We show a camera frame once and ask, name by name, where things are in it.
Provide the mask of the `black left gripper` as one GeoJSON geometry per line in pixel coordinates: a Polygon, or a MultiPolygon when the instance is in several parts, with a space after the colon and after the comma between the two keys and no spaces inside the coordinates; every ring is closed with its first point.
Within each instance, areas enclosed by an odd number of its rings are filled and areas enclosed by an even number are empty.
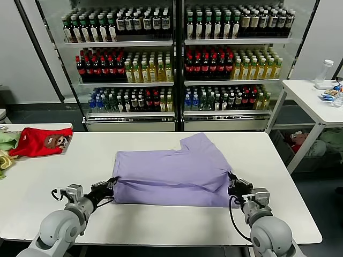
{"type": "Polygon", "coordinates": [[[107,181],[97,182],[92,185],[90,200],[93,205],[98,205],[103,199],[113,196],[113,188],[116,185],[119,176],[111,177],[107,181]]]}

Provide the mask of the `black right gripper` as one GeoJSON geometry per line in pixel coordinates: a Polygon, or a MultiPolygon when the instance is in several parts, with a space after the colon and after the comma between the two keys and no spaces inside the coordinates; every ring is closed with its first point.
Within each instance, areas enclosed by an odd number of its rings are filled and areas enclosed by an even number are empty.
{"type": "Polygon", "coordinates": [[[251,193],[252,183],[244,179],[238,179],[237,185],[235,185],[236,175],[233,173],[228,173],[228,178],[229,178],[229,188],[228,188],[229,195],[235,196],[237,199],[243,199],[244,195],[251,193]]]}

